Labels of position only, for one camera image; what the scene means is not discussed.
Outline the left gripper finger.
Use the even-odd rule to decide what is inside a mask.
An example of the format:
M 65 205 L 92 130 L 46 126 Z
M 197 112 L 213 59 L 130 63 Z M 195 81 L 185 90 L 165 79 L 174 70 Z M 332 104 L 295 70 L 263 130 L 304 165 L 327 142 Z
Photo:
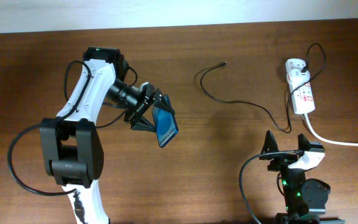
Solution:
M 175 114 L 175 110 L 172 108 L 168 100 L 165 99 L 165 95 L 162 94 L 159 88 L 154 91 L 153 100 L 153 106 L 167 111 L 171 114 Z
M 139 119 L 134 119 L 131 121 L 131 129 L 135 131 L 148 131 L 151 133 L 156 132 L 155 125 L 143 116 Z

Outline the blue Samsung Galaxy smartphone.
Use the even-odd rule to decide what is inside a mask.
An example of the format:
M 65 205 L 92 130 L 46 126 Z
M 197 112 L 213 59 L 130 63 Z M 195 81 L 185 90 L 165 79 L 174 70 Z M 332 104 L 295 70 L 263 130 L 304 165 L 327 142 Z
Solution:
M 165 99 L 171 104 L 168 95 Z M 160 108 L 153 107 L 152 117 L 156 128 L 156 135 L 159 147 L 165 147 L 178 133 L 178 125 L 175 114 L 171 114 Z

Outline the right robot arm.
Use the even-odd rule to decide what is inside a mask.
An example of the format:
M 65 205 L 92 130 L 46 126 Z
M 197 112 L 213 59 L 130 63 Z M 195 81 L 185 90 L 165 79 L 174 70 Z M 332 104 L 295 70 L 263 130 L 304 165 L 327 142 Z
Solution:
M 275 216 L 275 223 L 319 223 L 326 213 L 326 202 L 331 192 L 327 183 L 307 179 L 306 172 L 317 167 L 325 157 L 322 144 L 298 135 L 298 149 L 284 152 L 278 149 L 271 131 L 265 135 L 261 159 L 270 164 L 267 170 L 278 172 L 285 199 L 286 212 Z

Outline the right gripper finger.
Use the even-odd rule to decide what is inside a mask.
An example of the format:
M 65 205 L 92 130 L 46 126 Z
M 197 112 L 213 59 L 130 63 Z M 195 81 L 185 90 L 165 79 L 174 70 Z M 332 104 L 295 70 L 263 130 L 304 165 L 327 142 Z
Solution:
M 304 134 L 298 135 L 298 150 L 309 151 L 311 149 L 311 143 L 307 140 Z
M 279 152 L 278 145 L 271 130 L 268 130 L 265 134 L 264 145 L 262 146 L 261 155 L 270 156 L 273 153 Z

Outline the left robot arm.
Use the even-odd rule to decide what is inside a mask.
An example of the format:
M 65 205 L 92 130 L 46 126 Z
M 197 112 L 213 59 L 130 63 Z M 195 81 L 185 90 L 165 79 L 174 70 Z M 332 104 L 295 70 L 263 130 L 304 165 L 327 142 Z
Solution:
M 44 166 L 68 195 L 77 223 L 110 223 L 99 190 L 104 152 L 96 121 L 104 99 L 124 109 L 132 130 L 155 133 L 160 147 L 178 125 L 168 95 L 148 82 L 125 83 L 130 67 L 119 49 L 89 47 L 79 63 L 82 74 L 65 106 L 40 124 Z

